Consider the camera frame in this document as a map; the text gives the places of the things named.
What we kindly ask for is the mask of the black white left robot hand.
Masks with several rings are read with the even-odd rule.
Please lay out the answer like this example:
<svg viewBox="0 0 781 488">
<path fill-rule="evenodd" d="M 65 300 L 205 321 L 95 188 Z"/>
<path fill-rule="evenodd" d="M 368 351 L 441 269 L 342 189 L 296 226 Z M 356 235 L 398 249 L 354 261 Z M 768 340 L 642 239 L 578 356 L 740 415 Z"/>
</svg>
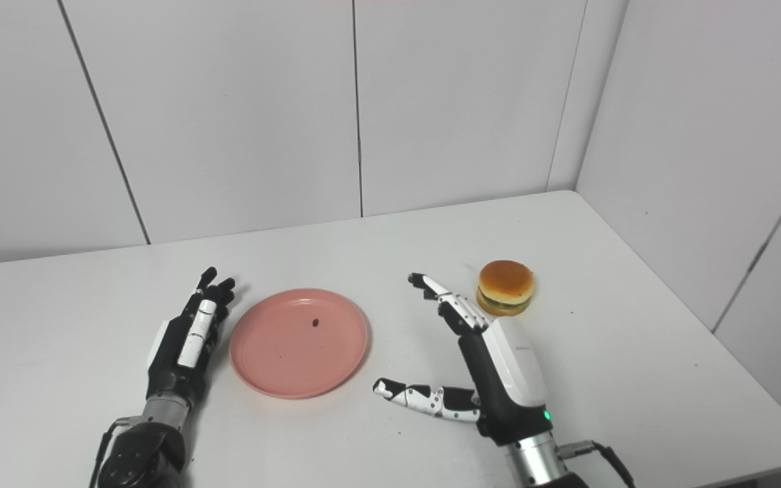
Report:
<svg viewBox="0 0 781 488">
<path fill-rule="evenodd" d="M 235 279 L 214 284 L 217 276 L 214 266 L 205 269 L 182 312 L 161 328 L 148 366 L 147 401 L 174 396 L 189 407 L 203 401 L 209 361 L 235 299 Z"/>
</svg>

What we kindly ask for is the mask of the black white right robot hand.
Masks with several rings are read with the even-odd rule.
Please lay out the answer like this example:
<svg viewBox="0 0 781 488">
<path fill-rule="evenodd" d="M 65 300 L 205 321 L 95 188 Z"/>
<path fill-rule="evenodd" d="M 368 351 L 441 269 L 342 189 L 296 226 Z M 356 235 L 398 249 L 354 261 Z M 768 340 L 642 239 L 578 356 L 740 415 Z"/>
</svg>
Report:
<svg viewBox="0 0 781 488">
<path fill-rule="evenodd" d="M 436 419 L 473 423 L 499 447 L 550 432 L 546 382 L 530 340 L 509 317 L 491 314 L 425 274 L 408 281 L 458 337 L 472 388 L 406 385 L 380 378 L 373 392 L 385 401 Z"/>
</svg>

